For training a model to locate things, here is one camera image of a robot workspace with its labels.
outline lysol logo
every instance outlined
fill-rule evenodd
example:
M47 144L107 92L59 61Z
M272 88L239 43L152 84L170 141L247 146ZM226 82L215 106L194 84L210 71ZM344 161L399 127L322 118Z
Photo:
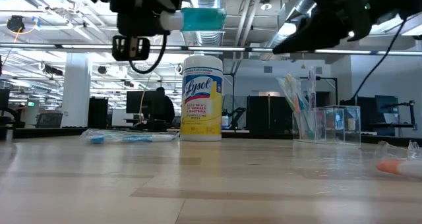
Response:
M192 79L185 86L185 103L193 99L202 99L210 97L212 79L206 76Z

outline black cable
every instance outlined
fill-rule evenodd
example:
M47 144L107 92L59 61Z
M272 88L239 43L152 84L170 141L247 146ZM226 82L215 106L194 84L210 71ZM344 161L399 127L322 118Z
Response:
M148 70L137 69L135 67L135 64L132 61L129 60L129 64L131 65L131 68L135 72L141 73L141 74L148 74L148 73L152 72L160 64L160 61L163 58L164 52L166 51L166 45L167 45L167 36L164 35L163 36L163 46L161 47L160 54L158 54L158 58L157 58L156 62Z
M399 36L400 32L402 31L402 28L404 26L404 24L406 23L407 18L405 18L402 22L402 24L400 25L400 27L398 28L398 31L396 32L396 34L394 35L390 46L388 46L387 51L385 52L384 56L382 56L381 60L375 65L375 67L368 73L368 75L365 77L365 79L363 79L361 85L358 87L358 89L356 90L356 93L353 95L352 100L354 100L357 96L357 94L359 93L359 91L362 89L362 86L364 85L364 83L367 81L368 77L375 71L375 69L377 69L377 67L384 61L384 59L387 57L388 53L391 51L391 48L394 45L394 42L396 41L397 37Z

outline wooden table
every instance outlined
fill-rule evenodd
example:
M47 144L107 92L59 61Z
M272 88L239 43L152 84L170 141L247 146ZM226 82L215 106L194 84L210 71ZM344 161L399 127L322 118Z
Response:
M0 146L0 223L422 223L422 182L374 145L223 140Z

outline clear acrylic container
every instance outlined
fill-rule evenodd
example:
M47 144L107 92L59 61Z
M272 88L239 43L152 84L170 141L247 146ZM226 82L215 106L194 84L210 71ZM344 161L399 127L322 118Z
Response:
M327 106L293 112L293 139L321 144L360 144L359 106Z

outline desk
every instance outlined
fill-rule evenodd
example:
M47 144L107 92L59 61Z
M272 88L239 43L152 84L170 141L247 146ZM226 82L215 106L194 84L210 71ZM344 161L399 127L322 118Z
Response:
M0 146L0 217L34 224L420 223L422 182L375 171L374 148L15 140L13 148Z

